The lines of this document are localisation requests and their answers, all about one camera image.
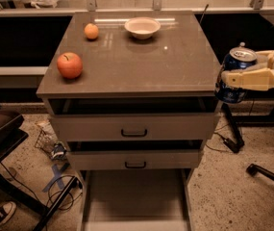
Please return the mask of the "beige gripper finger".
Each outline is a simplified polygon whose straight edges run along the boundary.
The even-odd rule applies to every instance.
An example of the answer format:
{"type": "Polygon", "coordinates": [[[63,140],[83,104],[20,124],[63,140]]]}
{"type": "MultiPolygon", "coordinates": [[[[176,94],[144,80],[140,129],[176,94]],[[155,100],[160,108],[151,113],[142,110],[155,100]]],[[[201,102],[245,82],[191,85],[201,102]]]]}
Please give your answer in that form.
{"type": "Polygon", "coordinates": [[[257,67],[274,69],[274,50],[257,51],[257,67]]]}
{"type": "Polygon", "coordinates": [[[223,71],[222,81],[232,88],[245,90],[269,90],[274,88],[274,70],[262,68],[251,71],[223,71]]]}

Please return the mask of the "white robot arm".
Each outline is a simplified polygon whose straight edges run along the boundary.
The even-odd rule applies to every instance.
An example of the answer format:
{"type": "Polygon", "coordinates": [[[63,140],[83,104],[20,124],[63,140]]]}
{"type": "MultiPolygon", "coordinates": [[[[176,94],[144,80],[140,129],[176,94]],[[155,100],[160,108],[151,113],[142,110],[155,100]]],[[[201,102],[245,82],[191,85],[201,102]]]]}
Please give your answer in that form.
{"type": "Polygon", "coordinates": [[[224,70],[222,81],[232,88],[269,90],[274,88],[274,50],[257,51],[257,63],[243,70],[224,70]]]}

